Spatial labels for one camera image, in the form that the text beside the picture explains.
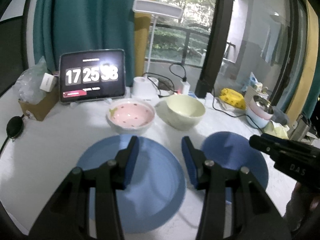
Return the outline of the right hand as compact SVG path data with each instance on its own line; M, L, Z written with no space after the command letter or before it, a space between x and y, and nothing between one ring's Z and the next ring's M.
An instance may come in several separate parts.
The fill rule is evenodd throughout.
M319 196L296 182L283 219L291 232L296 232L319 205Z

